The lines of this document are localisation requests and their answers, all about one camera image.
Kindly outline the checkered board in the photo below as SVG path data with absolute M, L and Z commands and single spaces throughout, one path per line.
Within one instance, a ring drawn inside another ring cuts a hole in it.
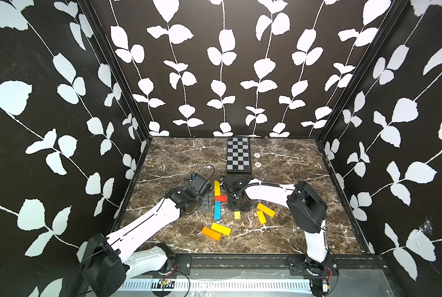
M 227 139 L 227 173 L 252 174 L 249 137 L 229 137 Z

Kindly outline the white perforated rail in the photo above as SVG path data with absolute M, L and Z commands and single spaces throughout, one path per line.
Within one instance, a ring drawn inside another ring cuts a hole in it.
M 188 280 L 185 278 L 133 278 L 122 284 L 120 292 L 286 292 L 311 293 L 305 279 L 230 279 Z

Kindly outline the long yellow block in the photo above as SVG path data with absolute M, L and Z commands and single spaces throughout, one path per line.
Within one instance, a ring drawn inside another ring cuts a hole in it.
M 268 215 L 269 217 L 274 217 L 276 214 L 274 210 L 270 209 L 269 207 L 267 207 L 262 203 L 258 203 L 257 209 L 261 210 L 265 215 Z

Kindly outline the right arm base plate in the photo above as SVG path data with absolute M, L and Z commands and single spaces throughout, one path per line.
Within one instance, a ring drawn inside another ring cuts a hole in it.
M 314 261 L 308 258 L 306 254 L 295 254 L 287 257 L 286 266 L 292 276 L 327 278 L 339 275 L 336 258 L 329 254 L 323 262 Z

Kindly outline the red block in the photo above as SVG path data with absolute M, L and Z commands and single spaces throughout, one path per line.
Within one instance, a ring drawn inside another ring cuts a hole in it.
M 215 196 L 215 201 L 216 202 L 227 202 L 227 196 L 225 196 L 225 195 Z

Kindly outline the yellow stroke block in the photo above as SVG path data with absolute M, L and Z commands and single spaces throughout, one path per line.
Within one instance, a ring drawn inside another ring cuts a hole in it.
M 219 181 L 214 181 L 214 193 L 215 193 L 215 197 L 220 196 L 221 195 L 221 187 L 220 187 L 220 182 Z

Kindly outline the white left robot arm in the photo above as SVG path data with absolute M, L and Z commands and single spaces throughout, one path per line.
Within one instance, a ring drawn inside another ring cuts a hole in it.
M 150 237 L 180 217 L 200 208 L 213 186 L 173 188 L 147 213 L 107 236 L 93 235 L 78 267 L 98 297 L 109 297 L 125 280 L 147 272 L 169 275 L 175 271 L 174 253 L 165 244 L 138 251 Z

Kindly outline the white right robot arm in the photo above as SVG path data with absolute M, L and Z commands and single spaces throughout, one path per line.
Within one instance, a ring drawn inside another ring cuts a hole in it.
M 219 176 L 217 181 L 227 193 L 228 205 L 233 211 L 249 211 L 252 200 L 262 200 L 288 208 L 297 226 L 304 231 L 307 259 L 318 264 L 325 262 L 328 255 L 327 203 L 307 181 L 276 184 L 251 176 L 241 179 Z

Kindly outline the cyan block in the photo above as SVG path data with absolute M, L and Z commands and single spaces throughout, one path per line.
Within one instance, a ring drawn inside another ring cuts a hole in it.
M 214 219 L 216 221 L 221 220 L 222 216 L 222 203 L 220 201 L 215 201 Z

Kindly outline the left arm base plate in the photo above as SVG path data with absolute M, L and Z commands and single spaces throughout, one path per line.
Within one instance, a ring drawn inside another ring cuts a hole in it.
M 183 274 L 189 275 L 191 271 L 191 262 L 191 256 L 175 254 L 175 256 L 169 257 L 166 264 L 164 264 L 160 270 L 143 273 L 143 276 L 175 277 Z

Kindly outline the dark yellow block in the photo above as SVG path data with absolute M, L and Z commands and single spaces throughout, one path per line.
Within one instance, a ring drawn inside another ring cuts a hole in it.
M 265 217 L 264 212 L 262 210 L 258 210 L 256 212 L 256 214 L 257 214 L 257 217 L 258 217 L 258 220 L 259 220 L 260 224 L 264 225 L 264 224 L 267 223 L 266 217 Z

